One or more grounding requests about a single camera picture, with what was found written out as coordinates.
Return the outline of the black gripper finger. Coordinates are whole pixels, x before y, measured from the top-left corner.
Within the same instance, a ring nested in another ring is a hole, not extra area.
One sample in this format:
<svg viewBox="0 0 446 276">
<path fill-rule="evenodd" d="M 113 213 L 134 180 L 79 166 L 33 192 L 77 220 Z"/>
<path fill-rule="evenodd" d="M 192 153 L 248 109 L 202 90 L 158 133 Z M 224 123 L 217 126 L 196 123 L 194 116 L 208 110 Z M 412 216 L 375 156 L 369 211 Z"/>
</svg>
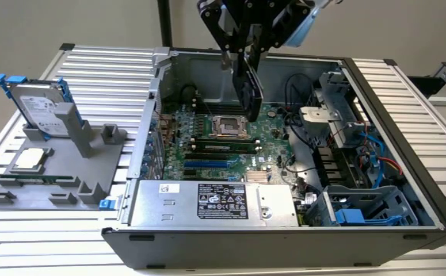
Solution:
<svg viewBox="0 0 446 276">
<path fill-rule="evenodd" d="M 250 45 L 250 1 L 198 1 L 198 12 L 224 52 L 224 64 L 233 63 L 236 77 L 245 77 L 246 48 Z"/>
<path fill-rule="evenodd" d="M 265 52 L 280 48 L 312 13 L 312 1 L 265 1 L 257 16 L 252 67 L 258 68 Z"/>
</svg>

